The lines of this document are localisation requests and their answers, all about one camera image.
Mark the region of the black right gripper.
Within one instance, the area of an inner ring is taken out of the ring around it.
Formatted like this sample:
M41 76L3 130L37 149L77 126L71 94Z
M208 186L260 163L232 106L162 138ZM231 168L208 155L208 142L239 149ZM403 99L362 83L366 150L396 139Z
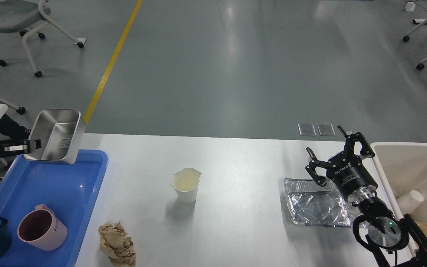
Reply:
M310 156L306 171L317 185L324 187L328 177L334 182L346 201L360 203L373 197L378 188L378 184L362 163L362 159L373 158L375 153L361 132L346 132L340 125L337 128L345 137L342 153L337 153L328 162L324 162L317 159L310 147L306 147ZM354 153L356 142L361 144L360 155ZM317 167L329 169L327 177L318 175L315 171Z

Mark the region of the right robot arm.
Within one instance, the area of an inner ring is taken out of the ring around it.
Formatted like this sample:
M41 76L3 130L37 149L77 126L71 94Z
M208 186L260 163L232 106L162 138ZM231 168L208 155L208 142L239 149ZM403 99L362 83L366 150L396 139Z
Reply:
M397 220L386 203L377 196L378 184L364 167L363 160L373 158L375 153L361 132L351 132L337 127L345 138L342 151L327 161L317 159L311 148L305 167L314 182L324 187L332 181L341 196L360 211L354 219L352 232L356 241L370 251L378 266L390 264L383 251L398 254L410 241L417 244L415 256L397 267L427 267L427 236L410 214Z

